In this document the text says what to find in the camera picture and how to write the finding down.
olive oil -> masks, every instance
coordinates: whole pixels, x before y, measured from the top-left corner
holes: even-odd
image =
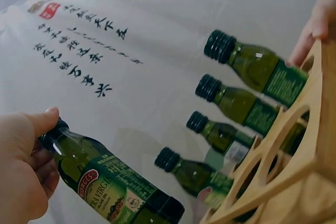
[[[243,44],[222,31],[213,31],[204,54],[230,66],[250,88],[290,107],[306,84],[308,74],[288,67],[268,48]]]
[[[186,126],[204,136],[215,151],[237,164],[243,161],[254,142],[253,137],[237,130],[232,125],[213,122],[198,111],[191,115]]]
[[[196,95],[215,103],[228,118],[266,136],[272,127],[279,108],[257,98],[251,92],[223,85],[219,80],[206,74],[200,80]],[[306,128],[296,123],[287,134],[281,149],[292,155],[300,144]]]
[[[168,147],[161,150],[155,160],[155,165],[164,169],[167,173],[172,173],[188,194],[214,210],[221,206],[233,185],[233,179],[216,171],[211,166],[201,162],[185,160]],[[242,189],[239,194],[242,195],[245,189]],[[246,221],[255,211],[253,209],[235,220]]]
[[[182,204],[146,179],[92,138],[71,132],[59,119],[40,138],[50,150],[61,178],[111,223],[174,224]]]

nutrition label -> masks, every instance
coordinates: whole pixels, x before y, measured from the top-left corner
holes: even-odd
[[[290,107],[305,86],[307,78],[305,72],[295,67],[287,67],[285,62],[279,60],[263,93]]]

black bottle cap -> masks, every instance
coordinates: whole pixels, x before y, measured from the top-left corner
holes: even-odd
[[[54,128],[59,128],[59,129],[68,128],[69,129],[69,125],[65,121],[63,121],[61,117],[58,117],[57,124]]]
[[[216,80],[210,74],[206,74],[198,83],[195,93],[199,97],[206,99],[208,102],[212,102],[221,88],[221,85],[221,81]]]
[[[68,124],[65,121],[63,121],[61,117],[58,118],[57,124],[52,130],[48,131],[46,134],[38,138],[45,149],[50,151],[53,150],[52,145],[54,143],[54,140],[56,140],[60,135],[59,133],[60,128],[67,128],[67,129],[69,128]]]
[[[168,147],[163,148],[157,156],[154,164],[170,173],[180,160],[180,155]]]
[[[187,128],[191,129],[192,131],[198,134],[204,129],[208,121],[209,121],[208,117],[202,115],[198,111],[195,111],[190,116],[186,126]]]
[[[204,54],[218,60],[219,63],[225,64],[235,49],[236,42],[235,37],[220,30],[214,30],[205,44]]]

red oval logo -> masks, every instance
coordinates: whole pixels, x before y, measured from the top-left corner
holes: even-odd
[[[197,198],[200,201],[205,201],[206,196],[212,193],[212,191],[213,191],[213,188],[211,186],[205,187],[202,191],[198,193]]]
[[[99,177],[99,173],[95,169],[88,170],[84,175],[81,177],[78,183],[78,195],[83,199],[86,200],[86,191],[88,190],[89,185],[92,184],[95,180]]]

fingernail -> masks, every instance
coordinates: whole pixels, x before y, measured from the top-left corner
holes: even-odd
[[[285,61],[285,66],[288,67],[288,68],[290,68],[290,67],[293,66],[293,63],[291,61],[289,61],[289,60]]]
[[[46,112],[50,112],[50,113],[55,113],[56,111],[57,111],[57,107],[51,107],[46,110]]]

